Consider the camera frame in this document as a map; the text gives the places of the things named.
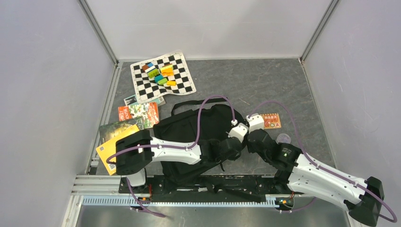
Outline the yellow book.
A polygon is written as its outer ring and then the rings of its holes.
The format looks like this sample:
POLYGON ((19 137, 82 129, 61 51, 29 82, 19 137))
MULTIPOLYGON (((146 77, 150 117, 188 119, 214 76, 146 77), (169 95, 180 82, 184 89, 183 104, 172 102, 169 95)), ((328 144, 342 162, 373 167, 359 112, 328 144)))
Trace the yellow book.
POLYGON ((109 164, 106 161, 111 155, 114 155, 116 153, 116 142, 138 131, 139 128, 137 127, 137 125, 133 125, 124 130, 123 132, 121 132, 120 134, 118 134, 117 136, 111 138, 107 142, 102 143, 96 148, 96 152, 99 155, 109 175, 116 174, 116 165, 109 164))

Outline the orange treehouse story book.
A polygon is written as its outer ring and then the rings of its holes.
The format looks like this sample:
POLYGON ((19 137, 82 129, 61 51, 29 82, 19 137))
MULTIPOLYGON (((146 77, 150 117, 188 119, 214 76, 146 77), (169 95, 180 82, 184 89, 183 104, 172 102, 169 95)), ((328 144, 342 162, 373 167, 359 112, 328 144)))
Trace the orange treehouse story book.
POLYGON ((140 118, 143 129, 152 128, 160 120, 156 102, 120 106, 118 116, 119 121, 140 118))

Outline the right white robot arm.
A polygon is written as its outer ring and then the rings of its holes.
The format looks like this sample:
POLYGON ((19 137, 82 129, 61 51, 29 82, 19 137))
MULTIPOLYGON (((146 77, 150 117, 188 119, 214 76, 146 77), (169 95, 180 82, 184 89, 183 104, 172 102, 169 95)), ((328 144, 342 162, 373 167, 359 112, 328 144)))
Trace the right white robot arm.
POLYGON ((375 227, 384 199, 382 182, 373 176, 364 179, 349 175, 288 143, 277 143, 262 130, 247 136, 250 153, 258 154, 276 168, 273 187, 279 193, 299 192, 330 202, 356 221, 375 227))

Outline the black and white chess mat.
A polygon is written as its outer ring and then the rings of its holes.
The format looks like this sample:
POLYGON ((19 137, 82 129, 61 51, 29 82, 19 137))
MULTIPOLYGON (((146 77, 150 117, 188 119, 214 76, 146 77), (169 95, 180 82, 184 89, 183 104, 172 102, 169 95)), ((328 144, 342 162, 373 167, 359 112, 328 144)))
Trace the black and white chess mat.
POLYGON ((175 51, 130 65, 137 102, 147 103, 164 95, 196 92, 182 51, 175 51))

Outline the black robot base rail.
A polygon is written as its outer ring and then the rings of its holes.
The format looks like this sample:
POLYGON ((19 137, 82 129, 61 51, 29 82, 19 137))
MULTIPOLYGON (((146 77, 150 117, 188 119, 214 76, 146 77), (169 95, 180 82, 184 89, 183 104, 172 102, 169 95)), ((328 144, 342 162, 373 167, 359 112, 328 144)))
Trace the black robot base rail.
POLYGON ((269 175, 200 175, 186 183, 174 183, 164 175, 147 177, 132 187, 138 197, 149 194, 152 202, 265 202, 265 195, 291 195, 269 175))

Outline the green toy brick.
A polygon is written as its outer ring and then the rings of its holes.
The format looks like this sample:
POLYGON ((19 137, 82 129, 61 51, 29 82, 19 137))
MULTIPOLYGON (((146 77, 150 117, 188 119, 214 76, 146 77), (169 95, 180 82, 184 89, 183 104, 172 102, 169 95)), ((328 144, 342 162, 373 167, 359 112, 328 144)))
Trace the green toy brick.
POLYGON ((158 69, 153 69, 152 71, 149 71, 149 72, 147 73, 147 75, 148 75, 148 77, 149 77, 150 79, 156 77, 156 76, 159 75, 159 74, 160 74, 160 73, 159 73, 159 70, 158 70, 158 69))

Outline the dark green forest book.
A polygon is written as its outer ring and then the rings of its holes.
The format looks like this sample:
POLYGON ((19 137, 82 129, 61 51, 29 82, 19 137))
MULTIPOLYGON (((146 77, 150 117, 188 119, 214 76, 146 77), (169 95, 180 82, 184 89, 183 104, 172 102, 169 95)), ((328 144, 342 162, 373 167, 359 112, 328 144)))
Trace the dark green forest book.
POLYGON ((140 130, 144 129, 144 122, 140 117, 101 125, 99 127, 100 142, 107 142, 133 125, 137 125, 140 130))

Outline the yellow small toy brick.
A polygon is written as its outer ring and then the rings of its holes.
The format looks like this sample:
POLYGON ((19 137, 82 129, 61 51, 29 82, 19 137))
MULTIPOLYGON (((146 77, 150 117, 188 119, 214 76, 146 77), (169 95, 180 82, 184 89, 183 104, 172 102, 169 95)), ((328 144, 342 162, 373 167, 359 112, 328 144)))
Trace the yellow small toy brick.
POLYGON ((166 82, 166 85, 167 86, 176 86, 176 82, 173 81, 173 80, 169 80, 169 81, 166 82))

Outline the orange toy brick stack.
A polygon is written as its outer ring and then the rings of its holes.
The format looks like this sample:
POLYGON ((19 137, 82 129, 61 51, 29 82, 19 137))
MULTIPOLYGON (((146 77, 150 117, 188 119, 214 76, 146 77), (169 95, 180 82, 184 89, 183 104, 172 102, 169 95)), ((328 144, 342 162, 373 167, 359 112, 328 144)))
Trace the orange toy brick stack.
POLYGON ((169 77, 174 75, 174 69, 172 64, 165 65, 160 68, 161 75, 163 77, 169 77))

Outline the teal toy brick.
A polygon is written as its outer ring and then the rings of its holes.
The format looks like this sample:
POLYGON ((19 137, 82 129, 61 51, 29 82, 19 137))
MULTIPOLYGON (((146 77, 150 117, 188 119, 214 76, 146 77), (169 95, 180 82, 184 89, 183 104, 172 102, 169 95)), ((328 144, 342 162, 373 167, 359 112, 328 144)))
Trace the teal toy brick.
POLYGON ((154 77, 155 82, 157 83, 159 80, 163 79, 163 75, 159 74, 157 76, 154 77))

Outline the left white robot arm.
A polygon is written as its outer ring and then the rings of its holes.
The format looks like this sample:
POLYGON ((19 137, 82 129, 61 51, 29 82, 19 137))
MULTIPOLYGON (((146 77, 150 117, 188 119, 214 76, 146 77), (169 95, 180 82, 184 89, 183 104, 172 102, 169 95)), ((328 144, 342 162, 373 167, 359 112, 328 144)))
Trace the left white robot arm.
POLYGON ((244 134, 231 130, 228 138, 199 140, 197 142, 173 142, 152 137, 148 130, 141 130, 116 141, 116 153, 107 163, 116 167, 121 176, 136 175, 130 186, 136 192, 148 188, 145 167, 153 162, 177 162, 187 165, 219 165, 225 160, 235 160, 241 155, 244 134))

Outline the teal paperback book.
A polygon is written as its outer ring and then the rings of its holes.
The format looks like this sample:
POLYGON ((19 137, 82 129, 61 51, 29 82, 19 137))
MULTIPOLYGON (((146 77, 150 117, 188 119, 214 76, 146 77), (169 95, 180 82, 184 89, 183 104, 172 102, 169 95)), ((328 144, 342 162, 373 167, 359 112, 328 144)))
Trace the teal paperback book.
MULTIPOLYGON (((153 99, 150 102, 156 102, 158 106, 164 105, 166 103, 163 97, 159 97, 159 98, 153 99)), ((125 103, 126 106, 129 106, 129 105, 138 104, 138 101, 136 99, 136 96, 132 95, 132 96, 124 98, 124 103, 125 103)))

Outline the light green flat brick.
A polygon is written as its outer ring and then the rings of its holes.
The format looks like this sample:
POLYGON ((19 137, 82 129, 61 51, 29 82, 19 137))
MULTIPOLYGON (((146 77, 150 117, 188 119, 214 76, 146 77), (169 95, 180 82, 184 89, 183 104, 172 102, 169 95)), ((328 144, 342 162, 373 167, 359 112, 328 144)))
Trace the light green flat brick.
POLYGON ((168 81, 167 78, 163 78, 163 79, 159 80, 157 83, 158 83, 159 85, 164 85, 165 83, 167 83, 167 81, 168 81))

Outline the black student backpack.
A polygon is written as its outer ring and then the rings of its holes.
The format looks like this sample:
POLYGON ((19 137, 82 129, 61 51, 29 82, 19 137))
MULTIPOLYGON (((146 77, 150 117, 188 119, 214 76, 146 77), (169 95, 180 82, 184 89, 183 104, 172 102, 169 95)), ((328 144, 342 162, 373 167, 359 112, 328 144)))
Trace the black student backpack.
MULTIPOLYGON (((197 142, 199 140, 216 139, 222 141, 228 138, 228 132, 233 128, 231 120, 245 124, 244 117, 234 108, 223 104, 222 98, 212 98, 209 109, 188 110, 175 113, 175 109, 183 105, 199 105, 202 101, 185 101, 175 104, 171 116, 153 126, 156 138, 173 142, 197 142)), ((204 172, 219 165, 187 165, 177 162, 162 162, 164 176, 174 183, 186 183, 204 172)))

